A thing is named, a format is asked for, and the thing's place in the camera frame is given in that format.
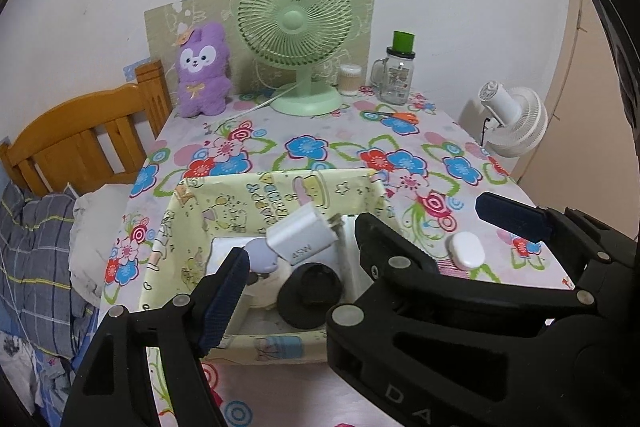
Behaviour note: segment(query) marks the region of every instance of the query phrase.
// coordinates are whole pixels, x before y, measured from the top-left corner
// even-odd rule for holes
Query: silver rivet
[[[596,301],[593,295],[587,290],[578,290],[575,296],[578,298],[578,301],[580,301],[580,304],[584,304],[585,306],[591,306]]]
[[[110,317],[120,317],[124,313],[124,306],[116,304],[115,306],[111,307],[107,313]]]
[[[364,311],[353,304],[343,304],[331,313],[331,318],[339,326],[355,326],[364,320]]]
[[[174,303],[174,306],[180,307],[186,306],[190,301],[191,299],[186,293],[181,293],[180,295],[176,295],[171,302]]]
[[[411,261],[403,255],[396,255],[389,259],[389,266],[391,268],[409,268],[411,266]]]

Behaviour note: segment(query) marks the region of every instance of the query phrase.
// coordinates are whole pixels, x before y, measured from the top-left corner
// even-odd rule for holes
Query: orange-handled scissors
[[[405,122],[416,125],[418,123],[418,117],[410,112],[377,112],[371,111],[373,114],[379,114],[380,116],[388,116],[389,118],[398,118],[398,120],[404,120]]]

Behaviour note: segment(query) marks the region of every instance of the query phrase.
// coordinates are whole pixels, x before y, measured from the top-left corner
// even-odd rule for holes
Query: wooden bed
[[[78,96],[48,110],[13,144],[0,144],[0,160],[17,185],[39,196],[49,192],[47,183],[54,192],[71,183],[81,194],[107,183],[131,184],[146,159],[132,115],[144,112],[158,137],[171,110],[162,64],[144,64],[136,68],[136,82]],[[106,129],[123,172],[111,168],[97,139],[99,126]]]

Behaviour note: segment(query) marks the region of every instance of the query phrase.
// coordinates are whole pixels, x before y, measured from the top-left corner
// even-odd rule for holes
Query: gray plaid fabric
[[[0,301],[20,336],[34,347],[71,359],[94,308],[71,288],[69,231],[74,198],[42,199],[9,183],[0,206]]]

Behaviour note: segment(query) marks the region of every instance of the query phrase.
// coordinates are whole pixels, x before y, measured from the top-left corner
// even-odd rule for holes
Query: blue gripper pad
[[[205,312],[202,336],[198,341],[203,353],[208,353],[210,349],[216,347],[222,340],[226,325],[231,320],[231,315],[236,309],[238,299],[246,285],[248,273],[249,256],[245,251],[242,251],[242,255],[239,255],[238,259],[236,259]]]

